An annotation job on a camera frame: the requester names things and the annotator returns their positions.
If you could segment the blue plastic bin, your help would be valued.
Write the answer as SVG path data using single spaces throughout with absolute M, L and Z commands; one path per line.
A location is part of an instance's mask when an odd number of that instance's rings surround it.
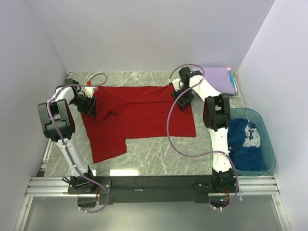
M 250 172 L 236 169 L 237 174 L 240 176 L 262 176 L 271 174 L 276 167 L 276 159 L 261 115 L 250 108 L 232 108 L 231 119 L 235 118 L 248 119 L 256 125 L 258 133 L 261 137 L 261 151 L 264 164 L 262 171 Z

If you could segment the folded pink t shirt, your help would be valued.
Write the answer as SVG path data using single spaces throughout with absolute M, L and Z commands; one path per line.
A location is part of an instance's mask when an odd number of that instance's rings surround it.
M 237 93 L 238 93 L 238 87 L 237 87 L 237 83 L 236 83 L 236 73 L 232 71 L 232 74 L 233 74 L 233 78 L 234 78 L 234 82 L 235 82 L 235 86 L 236 86 L 236 88 L 234 89 L 234 91 L 235 91 L 235 94 L 237 94 Z

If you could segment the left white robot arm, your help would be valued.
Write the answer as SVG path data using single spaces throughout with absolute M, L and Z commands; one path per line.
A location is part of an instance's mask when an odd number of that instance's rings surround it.
M 50 100 L 38 105 L 38 114 L 45 137 L 61 150 L 69 165 L 70 176 L 86 176 L 80 180 L 79 188 L 84 193 L 91 193 L 96 189 L 96 181 L 90 177 L 90 167 L 77 147 L 76 126 L 69 105 L 75 105 L 81 113 L 96 116 L 96 98 L 81 88 L 77 81 L 71 78 L 65 80 Z

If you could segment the red t shirt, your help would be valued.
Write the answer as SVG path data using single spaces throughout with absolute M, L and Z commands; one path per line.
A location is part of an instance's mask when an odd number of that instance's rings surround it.
M 90 141 L 92 160 L 98 163 L 126 153 L 126 139 L 167 136 L 167 117 L 174 102 L 172 85 L 110 87 L 101 86 L 96 98 L 96 116 L 82 114 Z M 169 123 L 170 136 L 196 137 L 189 105 L 176 105 Z

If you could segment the folded purple t shirt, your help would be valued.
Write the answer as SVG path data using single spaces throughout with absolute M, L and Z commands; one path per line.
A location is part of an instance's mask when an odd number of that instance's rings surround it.
M 203 67 L 203 70 L 205 80 L 200 85 L 202 91 L 213 93 L 216 90 L 223 94 L 235 95 L 227 67 Z

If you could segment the black base beam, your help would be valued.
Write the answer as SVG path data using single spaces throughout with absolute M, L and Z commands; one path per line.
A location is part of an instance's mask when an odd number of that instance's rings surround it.
M 113 176 L 94 177 L 96 186 L 81 177 L 68 186 L 69 195 L 99 193 L 99 203 L 195 202 L 208 203 L 211 193 L 237 191 L 235 179 L 215 179 L 212 175 L 186 176 Z

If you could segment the folded light blue t shirt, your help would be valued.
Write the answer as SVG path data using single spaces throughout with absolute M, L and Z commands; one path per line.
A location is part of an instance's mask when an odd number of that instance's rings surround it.
M 231 70 L 229 71 L 229 74 L 230 74 L 230 82 L 231 82 L 233 88 L 235 89 L 236 86 L 235 86 L 235 82 L 234 82 L 234 78 L 233 78 L 233 74 L 232 74 Z

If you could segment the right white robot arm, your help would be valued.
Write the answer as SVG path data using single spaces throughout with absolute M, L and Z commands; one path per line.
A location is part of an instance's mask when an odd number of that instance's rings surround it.
M 179 79 L 169 78 L 169 84 L 173 85 L 174 91 L 171 96 L 175 100 L 167 117 L 167 138 L 172 144 L 169 132 L 169 123 L 174 107 L 185 109 L 195 99 L 196 93 L 204 102 L 203 123 L 208 129 L 212 151 L 197 156 L 212 154 L 212 180 L 207 188 L 222 192 L 234 184 L 232 161 L 229 157 L 227 134 L 231 119 L 230 101 L 226 94 L 215 90 L 205 79 L 205 70 L 198 66 L 199 70 L 193 71 L 189 64 L 181 65 Z

